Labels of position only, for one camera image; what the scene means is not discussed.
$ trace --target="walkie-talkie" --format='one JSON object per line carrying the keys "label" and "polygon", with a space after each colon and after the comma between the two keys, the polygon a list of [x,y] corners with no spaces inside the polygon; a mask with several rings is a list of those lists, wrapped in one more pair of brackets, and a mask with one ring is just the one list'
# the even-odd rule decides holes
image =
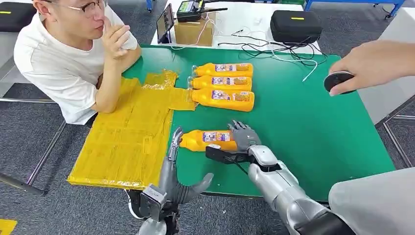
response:
{"label": "walkie-talkie", "polygon": [[182,1],[176,13],[177,20],[179,22],[194,22],[202,18],[202,13],[227,10],[227,8],[205,9],[205,3],[218,1],[220,0]]}

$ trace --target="green table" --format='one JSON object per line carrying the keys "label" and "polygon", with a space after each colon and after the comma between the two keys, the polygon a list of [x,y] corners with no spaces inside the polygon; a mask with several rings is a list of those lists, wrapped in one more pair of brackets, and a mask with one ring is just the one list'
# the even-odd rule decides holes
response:
{"label": "green table", "polygon": [[[338,56],[329,56],[305,82],[301,80],[312,66],[266,56],[249,59],[239,50],[144,46],[142,58],[124,76],[143,81],[148,72],[173,70],[179,74],[176,87],[186,88],[192,65],[252,63],[255,105],[251,112],[204,106],[193,112],[175,111],[172,130],[179,125],[185,132],[221,130],[231,119],[247,123],[315,200],[326,201],[336,182],[395,170],[359,95],[330,97],[324,89],[323,80]],[[287,54],[280,57],[291,59]],[[323,56],[316,55],[315,59],[322,61]],[[212,172],[215,176],[208,192],[261,195],[237,166],[214,162],[203,152],[181,148],[177,164],[179,180],[184,184],[191,185]]]}

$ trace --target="black case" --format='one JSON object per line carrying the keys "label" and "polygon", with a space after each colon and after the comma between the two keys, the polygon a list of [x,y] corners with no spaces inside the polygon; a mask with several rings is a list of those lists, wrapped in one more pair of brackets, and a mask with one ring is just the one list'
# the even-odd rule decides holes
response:
{"label": "black case", "polygon": [[0,32],[20,32],[30,24],[36,9],[31,3],[2,2],[0,3]]}
{"label": "black case", "polygon": [[271,16],[271,33],[276,42],[313,43],[319,39],[322,26],[311,11],[275,11]]}

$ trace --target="orange bottle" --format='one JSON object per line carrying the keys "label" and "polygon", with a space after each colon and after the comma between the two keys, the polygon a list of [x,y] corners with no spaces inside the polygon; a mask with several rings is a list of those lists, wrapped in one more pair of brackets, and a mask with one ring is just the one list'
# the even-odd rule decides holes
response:
{"label": "orange bottle", "polygon": [[193,89],[213,88],[226,90],[251,91],[251,77],[212,77],[204,75],[190,81]]}
{"label": "orange bottle", "polygon": [[194,68],[194,72],[197,76],[210,75],[210,76],[246,76],[252,77],[254,73],[254,67],[252,64],[212,64],[207,63],[202,66]]}
{"label": "orange bottle", "polygon": [[233,141],[231,131],[201,131],[194,130],[182,136],[180,147],[188,148],[195,152],[204,152],[209,144],[217,144],[222,150],[236,150],[236,142]]}
{"label": "orange bottle", "polygon": [[254,107],[253,92],[238,90],[215,90],[205,88],[192,91],[192,100],[201,105],[249,112]]}

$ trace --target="wire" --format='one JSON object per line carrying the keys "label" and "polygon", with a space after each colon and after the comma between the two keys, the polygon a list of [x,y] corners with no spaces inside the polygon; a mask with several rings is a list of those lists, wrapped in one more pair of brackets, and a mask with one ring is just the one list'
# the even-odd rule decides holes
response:
{"label": "wire", "polygon": [[[203,26],[202,30],[200,31],[199,36],[197,37],[197,41],[196,41],[196,43],[195,43],[195,44],[191,44],[191,45],[189,45],[189,46],[195,46],[195,45],[197,45],[197,44],[199,43],[200,37],[201,37],[201,35],[202,35],[203,31],[205,30],[206,25],[207,25],[209,22],[212,22],[212,24],[214,24],[214,25],[215,25],[215,23],[213,22],[213,20],[211,20],[211,19],[209,18],[209,13],[207,13],[207,14],[206,14],[206,18],[205,18],[205,19],[207,19],[207,21],[206,21],[205,25]],[[171,47],[173,50],[181,50],[181,49],[186,48],[186,47],[174,48],[174,47],[172,46],[172,42],[170,41],[170,38],[169,38],[169,43],[170,43],[170,47]]]}
{"label": "wire", "polygon": [[241,169],[245,174],[248,175],[248,172],[236,161],[236,159],[232,159],[230,157],[223,157],[225,160],[228,160],[232,163],[234,163],[235,165],[237,165],[239,167],[239,169]]}
{"label": "wire", "polygon": [[[264,40],[264,39],[259,39],[259,38],[254,38],[254,37],[252,37],[252,36],[242,36],[242,35],[236,35],[236,33],[240,33],[240,32],[242,32],[243,31],[243,29],[242,30],[240,30],[240,31],[237,31],[237,32],[235,32],[235,33],[233,33],[232,34],[232,36],[236,36],[236,37],[243,37],[243,38],[250,38],[250,39],[254,39],[254,40],[258,40],[258,41],[262,41],[262,42],[266,42],[266,44],[263,44],[263,45],[255,45],[255,44],[251,44],[251,43],[238,43],[238,44],[234,44],[234,43],[218,43],[218,46],[219,45],[221,45],[221,44],[229,44],[229,45],[241,45],[241,48],[242,48],[242,50],[244,51],[244,52],[246,52],[247,54],[249,54],[250,56],[252,56],[252,57],[257,57],[257,56],[259,56],[259,55],[261,55],[261,54],[263,54],[263,53],[266,53],[266,52],[271,52],[273,55],[271,56],[271,57],[274,57],[275,59],[277,59],[277,60],[280,60],[280,61],[285,61],[285,62],[300,62],[300,63],[302,63],[303,65],[305,65],[305,66],[314,66],[313,67],[313,69],[310,71],[310,73],[306,76],[306,77],[304,77],[303,78],[303,82],[305,81],[305,80],[307,80],[307,78],[316,70],[316,68],[317,68],[317,66],[319,65],[319,64],[321,64],[321,63],[324,63],[325,61],[327,61],[327,55],[326,54],[324,54],[321,50],[319,50],[314,44],[307,44],[307,43],[305,43],[307,40],[309,40],[310,39],[310,37],[307,37],[306,39],[304,39],[302,42],[300,42],[300,43],[295,43],[295,44],[291,44],[291,45],[285,45],[285,44],[282,44],[282,43],[277,43],[277,42],[269,42],[269,41],[267,41],[267,40]],[[278,48],[278,49],[271,49],[271,50],[258,50],[257,48],[254,48],[254,46],[255,47],[263,47],[263,46],[266,46],[266,45],[277,45],[277,46],[280,46],[280,47],[282,47],[282,48]],[[256,50],[256,51],[258,51],[258,53],[256,53],[256,54],[252,54],[252,53],[250,53],[249,51],[247,51],[244,47],[246,47],[246,46],[248,46],[248,47],[250,47],[250,48],[252,48],[253,50]],[[297,48],[300,48],[300,47],[306,47],[306,46],[309,46],[310,48],[311,48],[311,50],[313,51],[313,53],[311,54],[311,56],[309,56],[309,57],[305,57],[305,56],[303,56],[303,55],[299,55],[299,54],[297,54],[297,53],[295,53],[294,52],[294,50],[295,49],[297,49]],[[321,62],[317,62],[317,61],[315,61],[315,60],[313,60],[313,57],[315,56],[315,51],[314,51],[314,49],[316,49],[317,51],[319,51],[323,56],[324,56],[324,60],[323,61],[321,61]],[[282,58],[280,58],[280,57],[278,57],[276,54],[275,54],[275,52],[281,52],[281,51],[285,51],[285,50],[288,50],[289,52],[290,52],[290,54],[291,54],[291,56],[294,58],[294,60],[286,60],[286,59],[282,59]]]}
{"label": "wire", "polygon": [[[262,33],[264,33],[266,35],[266,32],[260,31],[260,30],[258,30],[258,31],[251,31],[251,29],[249,27],[246,27],[246,26],[243,26],[243,28],[247,28],[249,30],[249,36],[237,35],[237,33],[243,32],[244,29],[241,29],[239,31],[236,31],[236,32],[234,32],[231,35],[224,35],[224,33],[219,30],[219,28],[215,24],[215,22],[212,19],[209,18],[209,13],[207,13],[206,14],[206,17],[203,18],[203,19],[204,20],[207,20],[207,21],[205,22],[205,25],[203,26],[202,30],[200,31],[196,43],[195,44],[191,44],[190,46],[195,46],[195,45],[197,45],[199,43],[200,37],[201,37],[203,31],[205,30],[208,22],[211,22],[214,25],[215,30],[218,32],[218,36],[219,36],[219,33],[220,33],[220,34],[222,34],[222,36],[234,36],[234,37],[241,37],[241,38],[249,38],[249,39],[258,40],[260,42],[264,42],[265,43],[265,44],[262,44],[262,45],[257,45],[257,44],[252,44],[252,43],[218,43],[218,46],[220,46],[222,44],[227,44],[227,45],[241,45],[241,49],[245,53],[247,53],[248,55],[250,55],[252,58],[255,58],[255,57],[257,57],[257,56],[259,56],[259,55],[261,55],[263,53],[272,53],[271,56],[268,56],[266,58],[274,58],[276,60],[280,60],[280,61],[284,61],[284,62],[293,62],[293,63],[299,62],[299,63],[301,63],[301,64],[303,64],[305,66],[314,66],[313,69],[310,71],[310,73],[307,74],[307,76],[305,76],[302,79],[303,82],[306,81],[307,78],[317,69],[317,66],[318,65],[320,65],[320,64],[322,64],[322,63],[324,63],[324,62],[327,61],[327,55],[326,54],[324,54],[314,44],[308,44],[308,43],[306,43],[306,41],[308,41],[311,37],[307,37],[306,39],[304,39],[303,41],[301,41],[299,43],[294,43],[294,44],[286,45],[284,43],[269,42],[269,41],[267,41],[265,39],[255,38],[255,37],[252,36],[252,33],[254,33],[254,32],[262,32]],[[171,44],[170,39],[169,39],[169,43],[170,43],[170,47],[173,50],[181,50],[181,49],[186,48],[186,47],[174,48],[172,46],[172,44]],[[275,46],[279,46],[281,48],[269,49],[269,50],[259,50],[258,48],[255,48],[255,47],[263,47],[263,46],[267,46],[267,45],[270,45],[270,46],[274,46],[275,45]],[[257,51],[257,53],[251,53],[251,51],[249,51],[248,49],[245,49],[244,47],[250,47],[251,49]],[[295,49],[298,49],[298,48],[301,48],[301,47],[310,47],[311,50],[313,51],[313,53],[309,57],[306,57],[304,55],[301,55],[301,54],[298,54],[298,53],[294,52]],[[314,49],[317,50],[318,52],[320,52],[324,56],[324,60],[323,61],[317,62],[317,61],[313,60],[313,58],[315,56]],[[283,52],[283,51],[286,51],[286,50],[290,52],[291,56],[293,57],[293,60],[282,59],[282,58],[278,57],[275,54],[275,52]]]}

